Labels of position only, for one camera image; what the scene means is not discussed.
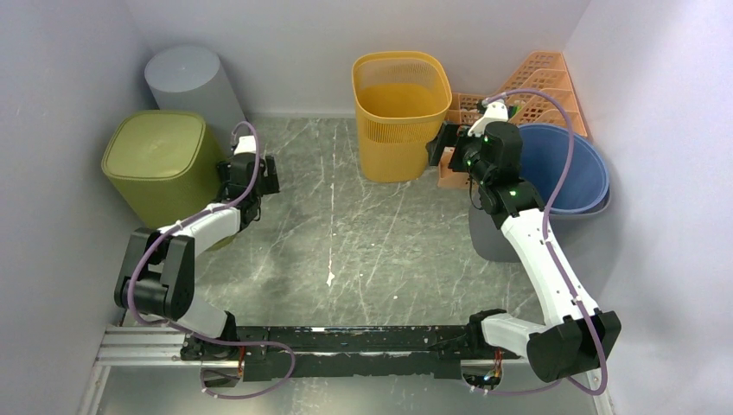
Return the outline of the yellow mesh bin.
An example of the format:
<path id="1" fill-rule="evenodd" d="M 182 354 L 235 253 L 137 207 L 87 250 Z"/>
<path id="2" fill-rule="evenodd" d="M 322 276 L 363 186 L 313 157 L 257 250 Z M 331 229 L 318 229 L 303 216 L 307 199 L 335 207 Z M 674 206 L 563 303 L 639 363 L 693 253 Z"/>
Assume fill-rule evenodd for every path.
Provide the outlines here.
<path id="1" fill-rule="evenodd" d="M 428 165 L 433 140 L 452 104 L 442 64 L 418 51 L 361 56 L 352 68 L 360 168 L 372 182 L 407 182 Z"/>

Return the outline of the blue plastic bin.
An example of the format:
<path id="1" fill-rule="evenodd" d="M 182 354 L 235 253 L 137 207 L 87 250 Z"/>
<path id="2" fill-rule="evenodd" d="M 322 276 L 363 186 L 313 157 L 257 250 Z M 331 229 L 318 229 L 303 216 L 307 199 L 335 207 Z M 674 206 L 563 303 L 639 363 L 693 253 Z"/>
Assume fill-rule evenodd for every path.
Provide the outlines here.
<path id="1" fill-rule="evenodd" d="M 530 182 L 548 202 L 564 171 L 569 133 L 553 124 L 523 124 L 520 176 Z M 552 216 L 595 214 L 610 197 L 610 176 L 601 155 L 584 137 L 576 134 L 569 170 L 551 205 Z"/>

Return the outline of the dark grey mesh bin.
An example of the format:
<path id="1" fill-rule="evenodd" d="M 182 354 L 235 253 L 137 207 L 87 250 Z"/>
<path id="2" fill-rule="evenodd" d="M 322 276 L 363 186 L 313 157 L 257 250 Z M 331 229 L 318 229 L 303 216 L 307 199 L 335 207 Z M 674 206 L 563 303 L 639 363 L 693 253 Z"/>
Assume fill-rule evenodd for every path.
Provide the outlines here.
<path id="1" fill-rule="evenodd" d="M 592 220 L 601 216 L 612 200 L 612 188 L 609 187 L 605 196 L 596 204 L 576 214 L 560 214 L 561 209 L 570 209 L 584 206 L 584 203 L 574 202 L 570 196 L 580 196 L 580 190 L 571 190 L 565 184 L 555 203 L 552 205 L 550 225 L 556 234 L 556 239 L 565 253 L 569 252 L 570 243 L 580 238 L 581 233 Z M 483 210 L 471 207 L 468 211 L 468 229 L 473 248 L 479 256 L 487 261 L 499 263 L 519 263 L 518 254 L 501 230 L 495 227 L 491 217 Z"/>

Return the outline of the olive green mesh bin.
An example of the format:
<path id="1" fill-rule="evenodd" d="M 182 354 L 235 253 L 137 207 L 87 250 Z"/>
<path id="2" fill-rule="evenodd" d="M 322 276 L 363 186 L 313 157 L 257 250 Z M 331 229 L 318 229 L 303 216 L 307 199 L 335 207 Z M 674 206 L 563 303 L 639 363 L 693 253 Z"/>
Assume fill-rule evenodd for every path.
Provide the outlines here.
<path id="1" fill-rule="evenodd" d="M 214 200 L 220 188 L 217 165 L 225 160 L 201 115 L 148 110 L 120 123 L 101 169 L 143 225 L 157 229 Z"/>

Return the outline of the light grey plastic bin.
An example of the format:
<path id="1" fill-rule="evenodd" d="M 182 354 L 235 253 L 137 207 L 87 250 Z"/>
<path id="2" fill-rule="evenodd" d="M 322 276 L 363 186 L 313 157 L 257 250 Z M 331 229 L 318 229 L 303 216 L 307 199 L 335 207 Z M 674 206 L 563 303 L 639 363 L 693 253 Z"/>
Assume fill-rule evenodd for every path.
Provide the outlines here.
<path id="1" fill-rule="evenodd" d="M 245 114 L 215 52 L 195 45 L 166 48 L 149 60 L 143 76 L 160 109 L 201 115 L 224 154 L 232 154 L 232 130 Z"/>

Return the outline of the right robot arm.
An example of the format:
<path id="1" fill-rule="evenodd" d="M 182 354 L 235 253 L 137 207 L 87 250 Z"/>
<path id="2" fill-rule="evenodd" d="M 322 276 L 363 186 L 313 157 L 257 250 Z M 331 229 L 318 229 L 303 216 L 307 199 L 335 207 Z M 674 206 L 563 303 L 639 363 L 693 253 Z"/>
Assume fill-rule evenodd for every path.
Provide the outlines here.
<path id="1" fill-rule="evenodd" d="M 452 147 L 450 168 L 468 173 L 478 186 L 482 210 L 500 230 L 525 267 L 543 312 L 536 324 L 504 310 L 473 315 L 466 344 L 475 357 L 497 348 L 528 360 L 547 383 L 595 369 L 607 375 L 607 359 L 621 322 L 603 311 L 583 288 L 549 223 L 550 208 L 538 190 L 520 174 L 523 141 L 519 128 L 503 121 L 483 127 L 477 137 L 449 122 L 427 145 L 429 163 L 441 161 Z"/>

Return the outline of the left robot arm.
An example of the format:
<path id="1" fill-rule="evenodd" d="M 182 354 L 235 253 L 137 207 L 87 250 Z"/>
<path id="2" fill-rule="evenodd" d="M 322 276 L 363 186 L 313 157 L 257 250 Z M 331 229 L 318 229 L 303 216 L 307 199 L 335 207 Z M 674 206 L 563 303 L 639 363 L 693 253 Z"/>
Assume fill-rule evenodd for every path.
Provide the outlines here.
<path id="1" fill-rule="evenodd" d="M 262 197 L 278 193 L 279 180 L 272 155 L 238 154 L 218 163 L 217 170 L 220 189 L 193 219 L 131 234 L 113 298 L 147 322 L 172 322 L 204 336 L 205 349 L 225 360 L 239 348 L 236 321 L 196 294 L 195 261 L 257 221 Z"/>

